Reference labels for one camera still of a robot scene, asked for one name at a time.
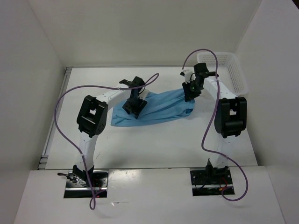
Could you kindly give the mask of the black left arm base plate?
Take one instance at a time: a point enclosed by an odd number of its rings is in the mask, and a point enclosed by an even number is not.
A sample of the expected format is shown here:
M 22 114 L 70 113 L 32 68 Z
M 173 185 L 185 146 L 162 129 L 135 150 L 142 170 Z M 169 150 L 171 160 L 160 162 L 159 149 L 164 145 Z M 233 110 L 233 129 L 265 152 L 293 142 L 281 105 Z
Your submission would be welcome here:
M 108 174 L 108 170 L 94 170 L 91 177 L 91 184 L 96 198 L 107 197 Z M 82 182 L 77 179 L 71 170 L 67 174 L 61 175 L 67 178 L 64 198 L 92 198 L 92 191 L 88 182 Z

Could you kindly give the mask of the light blue mesh shorts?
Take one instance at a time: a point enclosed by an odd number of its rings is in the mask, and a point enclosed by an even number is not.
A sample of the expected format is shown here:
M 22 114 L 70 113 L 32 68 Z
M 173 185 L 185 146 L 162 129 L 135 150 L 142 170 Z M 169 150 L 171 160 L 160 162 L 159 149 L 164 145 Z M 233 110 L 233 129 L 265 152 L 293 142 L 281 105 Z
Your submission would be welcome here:
M 146 97 L 147 105 L 138 118 L 125 112 L 118 103 L 112 111 L 111 125 L 115 127 L 135 127 L 161 124 L 189 116 L 195 108 L 195 100 L 185 101 L 183 89 L 162 93 L 150 92 Z

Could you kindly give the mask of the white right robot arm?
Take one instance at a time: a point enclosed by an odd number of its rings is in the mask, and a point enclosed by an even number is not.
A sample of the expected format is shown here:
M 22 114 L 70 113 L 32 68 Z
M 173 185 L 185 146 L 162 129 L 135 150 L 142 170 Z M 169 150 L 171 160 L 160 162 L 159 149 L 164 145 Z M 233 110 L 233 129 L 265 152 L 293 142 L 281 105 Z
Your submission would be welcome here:
M 215 131 L 218 133 L 218 146 L 208 159 L 204 184 L 216 183 L 228 173 L 228 157 L 235 138 L 246 128 L 247 100 L 233 94 L 220 80 L 216 72 L 210 72 L 205 63 L 198 63 L 194 71 L 183 70 L 182 83 L 185 101 L 189 102 L 206 90 L 215 100 L 213 112 Z

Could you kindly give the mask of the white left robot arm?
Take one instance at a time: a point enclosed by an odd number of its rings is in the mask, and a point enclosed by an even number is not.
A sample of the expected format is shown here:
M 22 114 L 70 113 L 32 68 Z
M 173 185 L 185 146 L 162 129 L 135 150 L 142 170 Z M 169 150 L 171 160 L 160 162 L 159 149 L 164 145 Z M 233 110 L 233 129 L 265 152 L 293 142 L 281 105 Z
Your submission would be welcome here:
M 145 82 L 140 77 L 135 77 L 132 81 L 123 79 L 114 90 L 84 98 L 77 117 L 81 153 L 72 168 L 74 177 L 82 186 L 89 186 L 93 182 L 96 141 L 106 127 L 108 111 L 121 104 L 121 111 L 137 119 L 147 104 L 145 98 L 149 91 L 144 85 Z

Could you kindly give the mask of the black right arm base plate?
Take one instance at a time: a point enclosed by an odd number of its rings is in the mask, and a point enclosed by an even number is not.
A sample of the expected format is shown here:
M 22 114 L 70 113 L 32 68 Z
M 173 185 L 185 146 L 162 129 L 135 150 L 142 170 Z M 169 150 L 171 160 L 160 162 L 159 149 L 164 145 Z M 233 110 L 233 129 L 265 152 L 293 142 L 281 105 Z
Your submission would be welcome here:
M 221 196 L 224 190 L 224 195 L 234 195 L 234 187 L 232 176 L 229 168 L 220 169 L 216 174 L 211 174 L 207 177 L 205 168 L 190 170 L 192 196 Z

